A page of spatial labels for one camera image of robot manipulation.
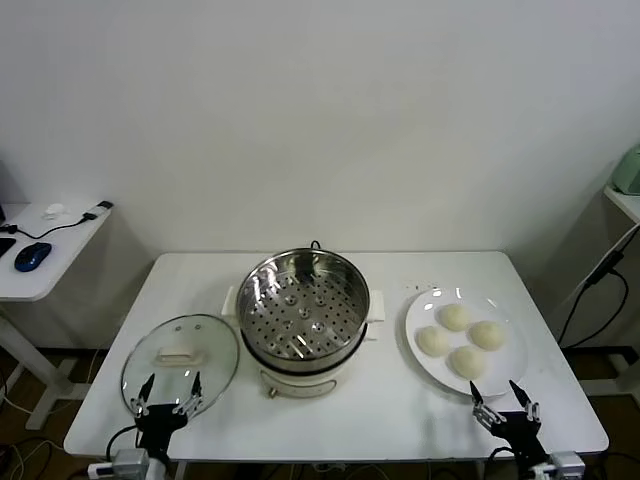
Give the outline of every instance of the blue mouse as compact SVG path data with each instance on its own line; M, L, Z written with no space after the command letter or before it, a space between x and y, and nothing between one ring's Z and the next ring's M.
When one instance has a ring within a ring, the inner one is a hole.
M16 256L14 263L16 270L20 272L31 272L38 268L42 260L51 253L51 244L46 242L36 242L24 247Z

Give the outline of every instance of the white plate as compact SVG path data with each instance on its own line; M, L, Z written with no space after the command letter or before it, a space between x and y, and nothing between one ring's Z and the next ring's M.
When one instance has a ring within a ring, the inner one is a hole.
M434 288L421 294L409 307L405 323L409 348L420 365L440 383L460 393L471 395L469 381L455 373L449 363L449 355L430 357L418 347L416 335L421 328L429 325L442 325L438 322L438 314L442 307L452 303L464 305L470 312L472 322L469 328L482 320L499 322L505 327L507 340L496 352L486 352L487 370L473 383L484 396L502 395L510 391L509 380L518 382L527 369L527 351L524 340L513 319L498 304L476 292L462 288ZM469 338L469 330L447 332L451 352L464 345L473 345Z

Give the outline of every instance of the white table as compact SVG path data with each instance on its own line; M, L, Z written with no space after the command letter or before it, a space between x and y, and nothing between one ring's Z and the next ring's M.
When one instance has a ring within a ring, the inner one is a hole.
M640 196L623 195L611 187L605 187L604 194L631 220L640 222Z
M104 455L109 438L133 419L120 372L153 327L188 313L220 314L230 285L268 254L166 254L156 262L78 412L64 447ZM217 404L177 431L176 460L330 462L486 458L504 442L471 415L471 401L446 392L421 370L402 340L404 315L418 292L438 285L474 288L501 303L526 338L521 382L541 403L548 451L599 452L608 438L509 259L499 252L348 253L369 287L384 293L386 320L366 342L349 379L325 397L270 399L244 346L237 375ZM490 402L519 409L513 395ZM131 448L133 436L115 442Z
M95 203L78 202L67 205L68 213L55 220L44 220L42 213L46 204L3 205L7 219L5 223L16 224L31 235L40 235L58 225L75 223L82 214ZM0 301L1 302L34 302L45 297L58 283L91 237L104 223L110 212L95 220L85 222L73 228L52 232L41 242L49 242L53 249L38 268L32 272L19 272L14 267L14 260L20 250L36 240L20 233L9 235L0 233L0 237L15 238L17 241L0 258ZM65 359L60 366L53 366L31 343L11 324L5 312L0 313L0 345L19 362L7 378L7 391L15 385L27 368L47 389L29 416L27 430L39 430L44 425L47 415L57 400L79 400L84 398L88 384L73 384L67 375L73 369L75 360Z
M634 223L640 223L640 196L624 195L605 187L604 194ZM618 372L616 378L583 380L582 388L589 396L631 395L640 406L640 362L629 366L622 355L609 355Z

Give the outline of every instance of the white cable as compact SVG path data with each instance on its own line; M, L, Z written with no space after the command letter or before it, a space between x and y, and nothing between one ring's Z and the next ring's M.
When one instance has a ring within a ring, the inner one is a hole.
M64 452L64 448L62 448L60 445L58 445L55 442L52 442L51 440L43 440L42 442L40 442L38 445L36 445L36 447L31 450L29 452L29 455L27 455L26 457L22 458L22 456L20 456L20 452L18 450L18 448L15 445L12 445L12 447L18 452L18 458L20 459L20 464L16 465L16 467L11 471L11 476L9 477L9 480L13 480L13 476L16 474L16 470L18 468L21 468L21 472L20 472L20 477L18 477L18 480L22 479L22 476L24 475L24 465L27 463L27 460L29 460L29 458L31 458L32 455L34 455L38 450L40 450L40 448L43 445L49 444L51 445L53 448L60 450L62 452Z
M640 223L636 223L634 224L629 230L627 230L627 232L622 235L618 241L616 243L614 243L613 247L611 247L609 250L607 250L607 253L605 253L600 260L598 260L598 263L596 263L596 265L593 267L593 269L582 279L580 280L580 282L576 285L576 287L571 291L571 293L569 295L567 295L564 300L562 300L560 303L558 303L554 309L551 311L551 313L548 315L548 318L551 319L553 318L553 316L558 313L558 311L560 310L560 307L562 307L565 303L567 303L576 293L578 293L578 290L580 290L580 288L582 288L582 286L586 283L587 279L593 274L593 272L596 271L596 269L600 266L600 264L603 262L603 260L605 258L607 258L609 256L609 254L611 252L613 252L616 248L618 248L618 245L620 245L624 240L626 240L630 235L633 234L633 232L635 232L636 230L638 230L638 228L640 228Z
M16 451L16 455L18 455L19 465L16 468L20 467L20 477L18 478L18 480L22 480L22 475L24 475L24 462L22 461L22 455L20 455L20 450L18 450L18 447L16 447L15 445L11 445L11 447Z
M89 383L91 382L91 372L93 371L93 365L96 362L96 359L98 358L98 353L100 353L100 350L102 349L102 347L104 347L108 342L102 344L100 346L100 348L96 349L96 352L93 354L93 358L91 359L91 363L89 364L89 373L87 374L87 380L85 381L85 383ZM33 415L33 412L31 410L27 410L24 407L21 407L20 405L16 405L15 403L13 403L11 400L9 400L9 397L7 396L7 394L9 393L7 391L7 387L6 385L4 386L4 401L7 402L9 405L11 405L13 408L15 408L16 410L20 410L21 412L26 413L27 415ZM73 400L69 400L67 401L67 403L65 403L63 406L58 407L54 410L51 410L48 415L53 415L54 413L58 413L61 410L64 410L65 408L67 408L69 405L73 404Z
M358 467L356 468L353 472L351 472L347 478L345 478L344 480L351 480L351 478L353 478L355 475L357 475L358 473L360 473L363 470L366 470L367 468L373 468L375 469L382 478L384 478L384 480L389 480L389 477L387 476L386 473L384 473L384 470L382 470L379 466L372 464L369 465L363 465L362 467Z
M27 415L31 415L33 414L33 412L31 410L27 410L26 408L22 408L20 405L16 405L15 403L13 403L11 400L9 400L9 397L7 397L7 394L4 394L4 398L3 400L5 402L7 402L8 405L11 405L13 408L15 408L16 410L20 410L21 412L26 413Z

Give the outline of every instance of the dough ball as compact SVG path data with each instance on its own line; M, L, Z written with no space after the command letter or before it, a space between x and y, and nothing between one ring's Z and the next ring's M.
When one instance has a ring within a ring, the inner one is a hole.
M467 380L475 380L487 369L484 353L470 345L460 347L451 354L451 365L454 370Z
M473 343L490 352L498 350L507 339L502 325L488 321L473 325L469 330L469 336Z
M449 338L442 327L425 327L418 331L418 347L430 357L441 357L449 353Z
M471 314L462 305L452 303L440 309L438 318L440 323L452 332L466 330L471 323Z

